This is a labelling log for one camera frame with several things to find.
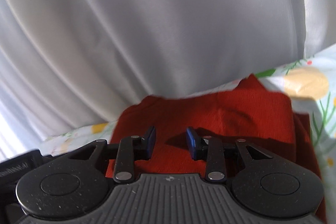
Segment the red knit sweater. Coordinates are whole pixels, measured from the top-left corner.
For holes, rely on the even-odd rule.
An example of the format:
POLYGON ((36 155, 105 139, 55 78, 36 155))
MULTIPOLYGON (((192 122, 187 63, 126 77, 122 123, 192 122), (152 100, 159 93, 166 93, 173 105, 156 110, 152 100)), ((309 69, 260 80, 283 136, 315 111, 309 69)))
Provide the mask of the red knit sweater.
POLYGON ((191 160, 187 153, 185 131, 191 126, 201 135, 225 141, 248 137, 268 151, 320 173, 310 143, 308 116, 294 113, 288 96, 267 91, 253 75, 231 91, 180 100, 148 96, 121 114, 112 142, 142 135, 150 126, 157 130, 154 153, 150 161, 136 163, 139 172, 204 173, 205 163, 191 160))

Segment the white curtain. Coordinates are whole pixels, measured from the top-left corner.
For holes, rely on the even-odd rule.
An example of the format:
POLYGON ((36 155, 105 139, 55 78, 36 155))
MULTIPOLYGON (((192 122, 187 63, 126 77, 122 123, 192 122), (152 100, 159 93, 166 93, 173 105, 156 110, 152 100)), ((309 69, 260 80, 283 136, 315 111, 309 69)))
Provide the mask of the white curtain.
POLYGON ((335 0, 1 0, 1 159, 335 43, 335 0))

